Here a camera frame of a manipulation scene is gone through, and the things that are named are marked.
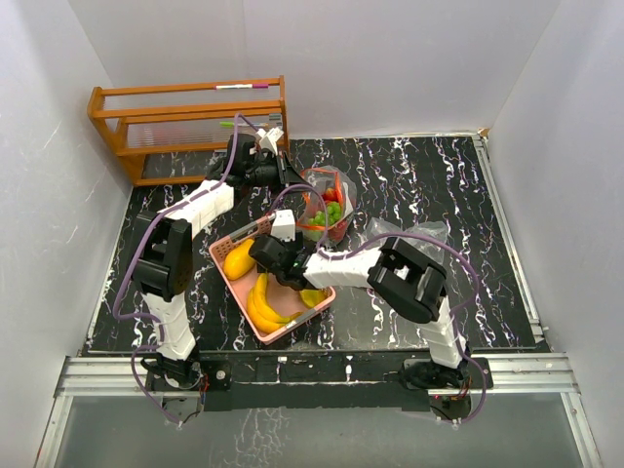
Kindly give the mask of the clear orange-zip bag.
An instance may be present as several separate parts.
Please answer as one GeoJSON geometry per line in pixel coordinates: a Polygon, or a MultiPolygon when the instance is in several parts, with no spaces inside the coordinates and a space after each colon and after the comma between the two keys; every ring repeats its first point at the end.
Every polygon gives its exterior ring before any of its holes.
{"type": "Polygon", "coordinates": [[[355,183],[333,166],[306,169],[301,173],[315,192],[303,195],[305,208],[296,225],[304,237],[337,246],[345,237],[356,208],[355,183]]]}

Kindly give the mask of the green grape bunch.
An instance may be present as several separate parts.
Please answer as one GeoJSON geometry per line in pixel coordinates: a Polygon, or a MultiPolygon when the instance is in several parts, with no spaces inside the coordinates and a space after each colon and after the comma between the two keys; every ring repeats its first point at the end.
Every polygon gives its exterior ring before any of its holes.
{"type": "Polygon", "coordinates": [[[331,201],[326,204],[326,209],[318,210],[306,219],[306,223],[312,226],[333,226],[342,218],[342,208],[338,202],[331,201]]]}

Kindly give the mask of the red strawberry bunch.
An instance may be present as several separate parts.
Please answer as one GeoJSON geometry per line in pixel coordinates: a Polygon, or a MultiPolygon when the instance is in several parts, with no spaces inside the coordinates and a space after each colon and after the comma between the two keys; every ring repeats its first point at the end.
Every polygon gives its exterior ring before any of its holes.
{"type": "Polygon", "coordinates": [[[345,208],[340,202],[338,191],[334,187],[325,190],[323,199],[328,211],[326,216],[330,228],[328,236],[332,242],[337,244],[342,241],[347,231],[348,223],[345,217],[345,208]]]}

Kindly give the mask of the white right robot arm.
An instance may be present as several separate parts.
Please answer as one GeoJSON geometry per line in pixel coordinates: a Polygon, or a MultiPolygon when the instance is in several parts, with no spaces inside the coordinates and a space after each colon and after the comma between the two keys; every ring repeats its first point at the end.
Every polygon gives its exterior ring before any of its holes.
{"type": "Polygon", "coordinates": [[[407,370],[406,385],[418,389],[457,389],[461,393],[469,387],[472,358],[454,316],[477,299],[480,282],[470,262],[446,243],[426,235],[386,233],[353,251],[332,253],[261,235],[253,241],[250,256],[279,284],[293,290],[372,290],[399,316],[419,325],[427,341],[430,360],[407,370]],[[470,298],[450,306],[446,268],[409,240],[438,247],[456,259],[471,279],[470,298]]]}

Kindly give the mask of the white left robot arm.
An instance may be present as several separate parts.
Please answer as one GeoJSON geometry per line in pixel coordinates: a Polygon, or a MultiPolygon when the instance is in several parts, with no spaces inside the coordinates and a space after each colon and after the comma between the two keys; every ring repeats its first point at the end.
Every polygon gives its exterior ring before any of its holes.
{"type": "Polygon", "coordinates": [[[302,183],[278,141],[279,128],[236,134],[227,144],[229,157],[189,195],[158,212],[136,217],[128,265],[130,279],[158,328],[156,358],[141,364],[177,387],[189,389],[201,377],[193,359],[196,340],[189,326],[185,292],[193,277],[193,239],[217,217],[230,211],[253,187],[282,190],[302,183]]]}

